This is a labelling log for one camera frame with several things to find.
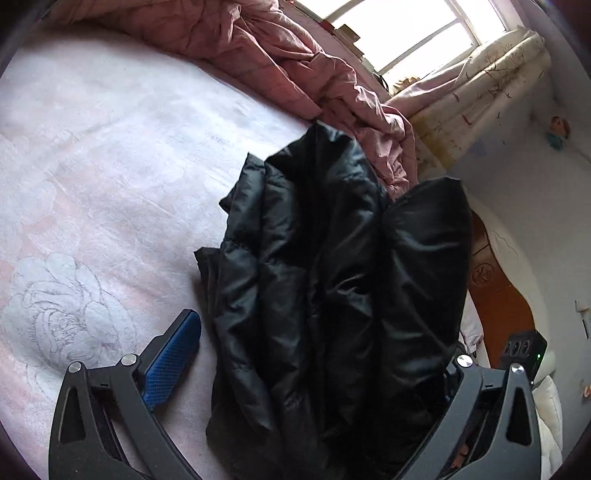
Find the curtain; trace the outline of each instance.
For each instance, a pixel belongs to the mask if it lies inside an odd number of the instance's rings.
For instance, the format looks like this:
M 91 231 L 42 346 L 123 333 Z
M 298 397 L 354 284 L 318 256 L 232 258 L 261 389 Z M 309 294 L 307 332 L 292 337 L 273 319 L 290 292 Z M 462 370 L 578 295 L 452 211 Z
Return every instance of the curtain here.
M 550 66 L 544 39 L 521 27 L 389 100 L 413 125 L 419 178 L 450 168 Z

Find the blue gripper pad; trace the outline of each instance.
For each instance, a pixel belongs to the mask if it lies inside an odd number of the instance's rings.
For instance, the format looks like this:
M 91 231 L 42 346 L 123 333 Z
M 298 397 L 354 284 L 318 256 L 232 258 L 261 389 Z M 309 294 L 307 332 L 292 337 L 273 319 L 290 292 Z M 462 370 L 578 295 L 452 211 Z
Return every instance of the blue gripper pad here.
M 201 319 L 191 312 L 145 373 L 142 396 L 150 411 L 168 400 L 183 369 L 199 350 L 200 337 Z

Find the pink comforter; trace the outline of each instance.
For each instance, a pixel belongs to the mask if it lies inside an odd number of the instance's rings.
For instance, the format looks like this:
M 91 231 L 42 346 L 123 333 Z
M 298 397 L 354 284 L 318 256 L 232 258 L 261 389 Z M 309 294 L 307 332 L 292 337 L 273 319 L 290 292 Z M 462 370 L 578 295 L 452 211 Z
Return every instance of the pink comforter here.
M 417 183 L 410 123 L 357 85 L 355 71 L 324 53 L 277 0 L 62 0 L 51 17 L 98 20 L 166 51 L 206 59 L 285 110 L 353 135 L 392 197 Z

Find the doll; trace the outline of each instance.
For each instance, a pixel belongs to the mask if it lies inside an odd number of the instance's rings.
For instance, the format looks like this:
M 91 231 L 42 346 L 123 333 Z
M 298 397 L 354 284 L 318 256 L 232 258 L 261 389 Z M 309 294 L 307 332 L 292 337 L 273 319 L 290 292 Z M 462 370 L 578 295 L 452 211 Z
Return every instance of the doll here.
M 569 123 L 559 117 L 553 116 L 552 122 L 550 123 L 550 129 L 546 133 L 546 140 L 550 146 L 555 150 L 562 150 L 565 146 L 565 140 L 570 136 L 570 125 Z

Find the mattress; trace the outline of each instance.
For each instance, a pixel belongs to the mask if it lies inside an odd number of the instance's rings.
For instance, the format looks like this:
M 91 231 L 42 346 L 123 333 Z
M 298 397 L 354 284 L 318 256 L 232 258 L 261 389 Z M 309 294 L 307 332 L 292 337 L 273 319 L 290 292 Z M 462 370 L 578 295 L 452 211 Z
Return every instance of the mattress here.
M 89 25 L 19 49 L 0 79 L 0 420 L 41 478 L 67 366 L 113 365 L 199 311 L 217 202 L 248 152 L 306 128 L 208 64 Z M 227 478 L 205 439 L 215 365 L 204 331 L 158 414 L 207 480 Z

